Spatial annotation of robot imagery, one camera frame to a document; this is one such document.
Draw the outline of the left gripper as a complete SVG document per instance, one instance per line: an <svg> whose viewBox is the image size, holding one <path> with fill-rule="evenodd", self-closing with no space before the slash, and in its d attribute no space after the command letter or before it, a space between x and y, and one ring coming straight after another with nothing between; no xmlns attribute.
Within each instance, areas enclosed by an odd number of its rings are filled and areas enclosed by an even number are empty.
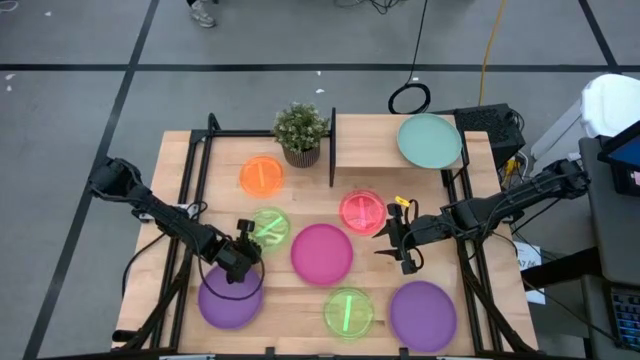
<svg viewBox="0 0 640 360"><path fill-rule="evenodd" d="M226 234L221 237L215 260L226 271L229 283L243 282L251 267L262 261L261 245L249 237L254 228L254 221L239 219L240 235L235 240Z"/></svg>

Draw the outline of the magenta pink plate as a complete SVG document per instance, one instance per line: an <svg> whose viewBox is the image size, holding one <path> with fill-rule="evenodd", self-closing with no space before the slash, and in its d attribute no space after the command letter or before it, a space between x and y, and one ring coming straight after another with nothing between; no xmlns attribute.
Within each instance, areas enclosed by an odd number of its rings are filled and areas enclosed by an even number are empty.
<svg viewBox="0 0 640 360"><path fill-rule="evenodd" d="M290 259L295 273L306 283L333 286L350 272L354 250L349 237L331 224L305 227L294 239Z"/></svg>

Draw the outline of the white bag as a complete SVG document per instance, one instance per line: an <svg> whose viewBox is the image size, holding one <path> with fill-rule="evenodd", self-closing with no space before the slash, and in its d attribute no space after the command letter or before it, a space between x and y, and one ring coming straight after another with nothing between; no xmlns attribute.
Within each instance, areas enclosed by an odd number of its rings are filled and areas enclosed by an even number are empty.
<svg viewBox="0 0 640 360"><path fill-rule="evenodd" d="M640 120L640 80L601 75L581 93L581 125L588 137L615 137Z"/></svg>

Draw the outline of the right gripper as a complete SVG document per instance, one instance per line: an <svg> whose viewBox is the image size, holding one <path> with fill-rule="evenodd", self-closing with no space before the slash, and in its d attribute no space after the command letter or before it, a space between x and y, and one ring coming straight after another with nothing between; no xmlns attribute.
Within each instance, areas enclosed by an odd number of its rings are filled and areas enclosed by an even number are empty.
<svg viewBox="0 0 640 360"><path fill-rule="evenodd" d="M383 228L375 237L392 236L394 249L377 250L375 254L389 255L401 261L401 269L405 275L416 273L424 266L424 257L418 251L419 265L411 258L410 251L419 245L434 242L441 238L441 221L438 216L418 215L419 203L410 202L411 206L402 209L397 203L389 205L391 219L385 221Z"/></svg>

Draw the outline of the red clear plastic plate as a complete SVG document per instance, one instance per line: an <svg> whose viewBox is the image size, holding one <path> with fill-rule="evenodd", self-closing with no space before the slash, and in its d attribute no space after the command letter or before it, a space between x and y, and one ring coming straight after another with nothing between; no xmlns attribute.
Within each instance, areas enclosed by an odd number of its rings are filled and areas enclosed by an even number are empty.
<svg viewBox="0 0 640 360"><path fill-rule="evenodd" d="M350 231L359 235L374 235L385 224L386 207L375 192L355 190L342 198L339 215Z"/></svg>

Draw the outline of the mint green plate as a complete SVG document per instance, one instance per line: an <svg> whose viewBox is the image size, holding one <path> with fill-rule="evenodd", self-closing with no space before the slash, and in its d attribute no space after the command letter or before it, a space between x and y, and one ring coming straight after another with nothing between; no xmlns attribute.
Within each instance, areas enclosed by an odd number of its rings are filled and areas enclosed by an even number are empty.
<svg viewBox="0 0 640 360"><path fill-rule="evenodd" d="M434 114L416 114L399 127L396 142L400 153L413 165L443 169L461 155L462 140L456 127Z"/></svg>

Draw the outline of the person's shoe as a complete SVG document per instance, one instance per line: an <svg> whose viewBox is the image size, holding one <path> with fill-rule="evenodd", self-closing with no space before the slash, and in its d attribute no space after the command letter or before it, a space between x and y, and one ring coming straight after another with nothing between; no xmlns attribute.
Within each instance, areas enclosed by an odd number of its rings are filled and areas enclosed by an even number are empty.
<svg viewBox="0 0 640 360"><path fill-rule="evenodd" d="M191 18L201 27L213 28L217 25L217 23L214 17L210 15L206 10L206 1L207 0L187 0L187 4L189 6L189 14Z"/></svg>

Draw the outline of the plant in striped pot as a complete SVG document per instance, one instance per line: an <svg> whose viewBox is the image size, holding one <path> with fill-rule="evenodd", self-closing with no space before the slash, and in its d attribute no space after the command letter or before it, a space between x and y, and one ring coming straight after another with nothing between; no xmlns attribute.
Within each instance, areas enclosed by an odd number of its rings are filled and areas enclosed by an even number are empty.
<svg viewBox="0 0 640 360"><path fill-rule="evenodd" d="M309 168L320 157L321 140L329 133L329 119L313 104L292 103L275 117L273 135L287 163Z"/></svg>

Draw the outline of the white paper sheet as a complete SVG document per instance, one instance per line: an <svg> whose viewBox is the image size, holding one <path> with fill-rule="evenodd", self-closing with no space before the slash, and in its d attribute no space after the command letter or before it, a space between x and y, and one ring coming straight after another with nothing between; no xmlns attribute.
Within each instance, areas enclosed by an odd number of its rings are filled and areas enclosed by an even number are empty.
<svg viewBox="0 0 640 360"><path fill-rule="evenodd" d="M517 249L517 260L521 271L536 267L542 264L542 252L539 246L529 245L523 242L515 242ZM545 305L546 298L544 290L527 290L526 298L529 303Z"/></svg>

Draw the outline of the grey desk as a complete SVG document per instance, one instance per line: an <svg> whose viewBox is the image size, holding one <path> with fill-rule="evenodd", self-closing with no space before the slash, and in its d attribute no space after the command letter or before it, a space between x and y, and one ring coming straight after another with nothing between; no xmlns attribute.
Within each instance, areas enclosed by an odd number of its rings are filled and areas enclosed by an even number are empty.
<svg viewBox="0 0 640 360"><path fill-rule="evenodd" d="M615 191L610 166L598 160L599 140L582 138L579 149L591 177L589 203L601 264L599 275L581 279L587 318L613 334L607 290L617 287L640 291L640 197Z"/></svg>

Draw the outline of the wooden shelf black metal legs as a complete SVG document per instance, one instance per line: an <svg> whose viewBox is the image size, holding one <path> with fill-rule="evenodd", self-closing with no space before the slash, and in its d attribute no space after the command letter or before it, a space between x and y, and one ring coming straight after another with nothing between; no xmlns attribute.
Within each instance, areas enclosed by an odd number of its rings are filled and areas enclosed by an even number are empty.
<svg viewBox="0 0 640 360"><path fill-rule="evenodd" d="M400 125L413 115L339 114L332 111L329 133L329 183L339 169L427 169L410 163L399 151L396 136ZM437 115L456 127L452 115ZM457 127L462 151L458 160L438 171L464 170L469 156L464 132Z"/></svg>

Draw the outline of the dark laptop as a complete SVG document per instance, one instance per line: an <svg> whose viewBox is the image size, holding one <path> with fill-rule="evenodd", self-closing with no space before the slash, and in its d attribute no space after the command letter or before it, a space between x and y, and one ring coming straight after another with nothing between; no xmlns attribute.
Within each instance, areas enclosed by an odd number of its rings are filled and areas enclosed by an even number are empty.
<svg viewBox="0 0 640 360"><path fill-rule="evenodd" d="M610 166L616 192L640 197L640 120L612 138L600 136L599 140L597 159Z"/></svg>

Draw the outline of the black keyboard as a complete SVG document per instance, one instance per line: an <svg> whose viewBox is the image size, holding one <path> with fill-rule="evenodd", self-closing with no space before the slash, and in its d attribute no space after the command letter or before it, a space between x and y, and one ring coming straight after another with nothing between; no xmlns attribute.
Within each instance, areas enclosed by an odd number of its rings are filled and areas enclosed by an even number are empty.
<svg viewBox="0 0 640 360"><path fill-rule="evenodd" d="M611 287L609 305L613 332L623 347L640 352L640 290Z"/></svg>

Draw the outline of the orange clear plastic plate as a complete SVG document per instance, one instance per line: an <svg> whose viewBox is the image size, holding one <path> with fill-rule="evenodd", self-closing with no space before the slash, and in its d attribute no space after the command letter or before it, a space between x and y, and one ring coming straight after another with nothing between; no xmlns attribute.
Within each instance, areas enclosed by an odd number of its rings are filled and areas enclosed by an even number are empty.
<svg viewBox="0 0 640 360"><path fill-rule="evenodd" d="M254 156L242 165L239 183L247 194L268 198L276 194L284 184L284 170L274 157Z"/></svg>

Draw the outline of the purple plate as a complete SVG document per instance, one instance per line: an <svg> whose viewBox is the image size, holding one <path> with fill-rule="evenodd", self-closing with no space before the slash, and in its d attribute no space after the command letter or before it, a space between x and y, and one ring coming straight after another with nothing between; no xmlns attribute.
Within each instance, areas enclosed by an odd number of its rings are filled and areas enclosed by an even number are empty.
<svg viewBox="0 0 640 360"><path fill-rule="evenodd" d="M390 303L390 324L410 350L433 353L445 349L457 331L457 313L449 295L426 281L398 288Z"/></svg>
<svg viewBox="0 0 640 360"><path fill-rule="evenodd" d="M209 286L220 295L242 297L256 289L260 277L250 269L241 283L229 284L226 272L212 268L205 277ZM262 308L264 291L260 289L251 298L235 301L225 300L212 294L205 285L198 292L198 307L203 318L219 329L239 329L250 323Z"/></svg>

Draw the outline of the green clear plastic plate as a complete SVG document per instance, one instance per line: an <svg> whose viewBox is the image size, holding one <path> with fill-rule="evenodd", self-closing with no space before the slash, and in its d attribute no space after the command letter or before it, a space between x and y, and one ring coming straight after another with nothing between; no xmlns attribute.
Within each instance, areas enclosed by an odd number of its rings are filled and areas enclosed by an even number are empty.
<svg viewBox="0 0 640 360"><path fill-rule="evenodd" d="M324 322L335 336L346 340L361 338L373 326L373 303L359 289L339 288L324 305Z"/></svg>
<svg viewBox="0 0 640 360"><path fill-rule="evenodd" d="M277 207L258 209L252 220L255 224L250 239L263 249L274 249L290 239L291 224L284 211Z"/></svg>

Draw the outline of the black perforated box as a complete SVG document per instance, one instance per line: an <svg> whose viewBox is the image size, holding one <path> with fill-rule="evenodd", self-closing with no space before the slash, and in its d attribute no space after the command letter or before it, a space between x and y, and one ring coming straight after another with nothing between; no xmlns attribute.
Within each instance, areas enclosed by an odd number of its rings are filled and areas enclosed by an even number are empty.
<svg viewBox="0 0 640 360"><path fill-rule="evenodd" d="M455 109L453 115L462 131L487 133L497 169L526 144L522 136L522 118L506 103Z"/></svg>

